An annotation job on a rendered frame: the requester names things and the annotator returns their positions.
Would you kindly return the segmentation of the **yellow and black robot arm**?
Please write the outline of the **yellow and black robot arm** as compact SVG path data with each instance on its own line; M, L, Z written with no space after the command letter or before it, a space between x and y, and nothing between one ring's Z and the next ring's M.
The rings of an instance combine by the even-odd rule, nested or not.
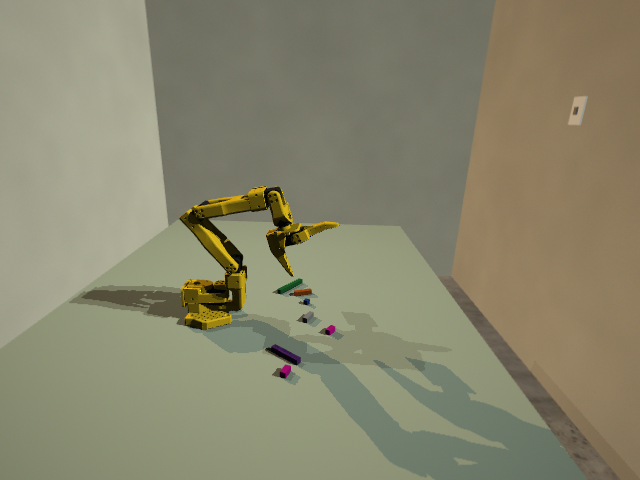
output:
M184 287L184 302L188 305L185 326L207 330L231 324L232 315L225 312L239 311L246 301L247 266L242 265L243 255L208 218L263 211L270 207L274 226L282 228L293 224L282 189L266 188L256 187L246 195L204 201L179 218L226 270L225 281L219 280L213 285L209 280L191 279ZM229 290L232 299L229 299Z

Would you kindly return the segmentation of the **purple rod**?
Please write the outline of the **purple rod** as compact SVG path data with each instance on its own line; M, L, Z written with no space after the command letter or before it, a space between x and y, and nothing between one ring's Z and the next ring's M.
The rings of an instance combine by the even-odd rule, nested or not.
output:
M291 363L298 365L301 363L301 357L287 351L286 349L274 344L271 346L271 352L279 355L280 357L290 361Z

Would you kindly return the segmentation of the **green rod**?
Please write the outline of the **green rod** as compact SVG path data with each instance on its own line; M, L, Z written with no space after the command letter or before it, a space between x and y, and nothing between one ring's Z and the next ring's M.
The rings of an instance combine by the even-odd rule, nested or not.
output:
M286 292L286 291L288 291L288 290L290 290L290 289L302 284L302 280L303 279L299 278L299 279L297 279L297 280L295 280L295 281L293 281L293 282L291 282L291 283L289 283L289 284L277 289L277 293L282 294L282 293L284 293L284 292Z

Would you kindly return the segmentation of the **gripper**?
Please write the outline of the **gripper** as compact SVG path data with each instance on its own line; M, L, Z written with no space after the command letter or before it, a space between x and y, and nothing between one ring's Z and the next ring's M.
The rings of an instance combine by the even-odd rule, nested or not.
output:
M286 257L285 247L295 244L300 244L309 239L310 236L317 234L326 229L336 228L339 223L336 222L321 222L314 225L303 225L295 223L282 228L275 228L269 230L266 234L266 238L269 244L271 253L280 262L287 273L293 277L293 271L289 265L288 258Z

